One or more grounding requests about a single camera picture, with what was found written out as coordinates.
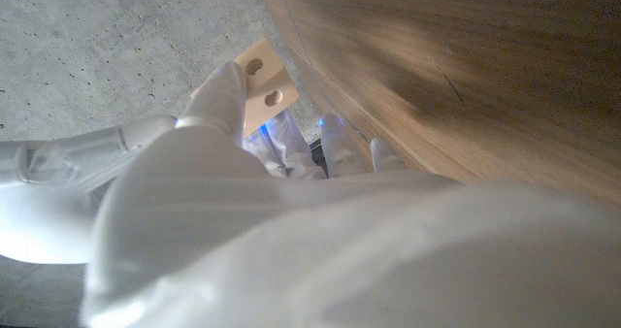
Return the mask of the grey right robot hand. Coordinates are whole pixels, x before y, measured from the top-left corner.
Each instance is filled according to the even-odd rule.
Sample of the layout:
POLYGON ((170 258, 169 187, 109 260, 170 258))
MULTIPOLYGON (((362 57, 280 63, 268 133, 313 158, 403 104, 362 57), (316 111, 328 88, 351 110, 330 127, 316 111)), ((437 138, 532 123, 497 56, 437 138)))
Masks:
POLYGON ((79 192, 93 191, 117 177, 175 124, 171 115, 156 115, 64 140, 62 162, 70 171, 68 184, 79 192))

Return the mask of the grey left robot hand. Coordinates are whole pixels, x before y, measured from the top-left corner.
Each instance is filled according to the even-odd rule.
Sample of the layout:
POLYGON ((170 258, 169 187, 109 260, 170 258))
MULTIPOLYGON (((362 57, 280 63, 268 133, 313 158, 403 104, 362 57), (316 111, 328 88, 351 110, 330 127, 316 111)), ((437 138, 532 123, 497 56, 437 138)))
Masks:
POLYGON ((111 185, 88 327, 616 327, 620 217, 412 170, 277 178, 241 144, 226 63, 111 185))

